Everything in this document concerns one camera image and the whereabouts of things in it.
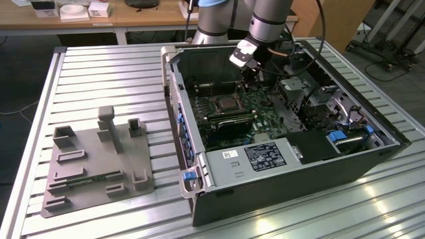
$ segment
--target slotted metal surface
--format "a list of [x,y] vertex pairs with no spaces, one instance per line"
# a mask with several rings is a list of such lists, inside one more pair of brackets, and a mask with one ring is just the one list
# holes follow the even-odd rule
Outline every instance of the slotted metal surface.
[[[313,47],[320,41],[305,38]],[[21,200],[0,235],[13,238],[421,238],[425,236],[424,128],[325,45],[323,55],[413,142],[355,183],[225,219],[191,226],[180,196],[177,157],[161,89],[164,44],[69,48],[60,54]],[[53,128],[95,128],[96,108],[115,105],[115,123],[147,123],[156,190],[152,194],[44,219],[40,216]]]

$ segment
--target circuit board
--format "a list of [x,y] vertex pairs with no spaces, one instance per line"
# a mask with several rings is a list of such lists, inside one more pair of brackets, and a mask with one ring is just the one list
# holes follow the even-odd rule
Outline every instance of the circuit board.
[[[264,88],[213,97],[192,97],[191,104],[207,152],[276,139],[288,132]],[[227,122],[239,122],[239,125],[227,128],[231,129],[229,135],[217,137],[219,127]],[[235,136],[235,132],[245,127],[243,123],[249,124],[247,132]]]

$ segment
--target white box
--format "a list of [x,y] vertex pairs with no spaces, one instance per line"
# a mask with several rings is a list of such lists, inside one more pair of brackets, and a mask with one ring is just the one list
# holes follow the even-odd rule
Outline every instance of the white box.
[[87,8],[81,5],[68,4],[60,8],[61,22],[88,21],[89,19]]
[[92,2],[88,8],[88,14],[91,17],[109,17],[111,6],[107,2]]
[[371,32],[372,28],[364,23],[360,24],[353,40],[363,42],[367,39],[367,36]]
[[37,17],[59,17],[59,8],[53,1],[32,1],[31,4]]
[[[179,7],[180,7],[180,11],[181,11],[181,15],[184,16],[184,19],[188,19],[188,3],[180,1],[179,2]],[[197,20],[199,19],[199,7],[193,7],[193,11],[191,14],[191,20]]]

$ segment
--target blue tab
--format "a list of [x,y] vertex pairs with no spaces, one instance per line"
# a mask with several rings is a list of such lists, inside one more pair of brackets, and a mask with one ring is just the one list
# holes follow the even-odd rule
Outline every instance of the blue tab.
[[188,181],[193,181],[197,179],[197,173],[193,171],[193,172],[184,172],[184,181],[188,182]]
[[375,132],[375,129],[368,125],[367,126],[367,131],[368,131],[369,134],[372,134]]
[[347,135],[344,134],[344,132],[341,130],[339,130],[339,131],[333,131],[329,133],[329,138],[331,138],[332,142],[335,142],[337,140],[345,139]]
[[179,114],[179,116],[177,116],[177,121],[180,121],[181,122],[181,119],[184,118],[184,114],[183,113],[180,113]]

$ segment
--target barcode label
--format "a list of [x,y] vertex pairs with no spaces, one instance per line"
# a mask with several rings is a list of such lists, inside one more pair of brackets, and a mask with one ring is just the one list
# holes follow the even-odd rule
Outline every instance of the barcode label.
[[93,23],[93,26],[112,26],[112,23]]
[[237,151],[232,150],[232,151],[228,151],[228,152],[223,152],[223,156],[224,156],[224,158],[237,157]]

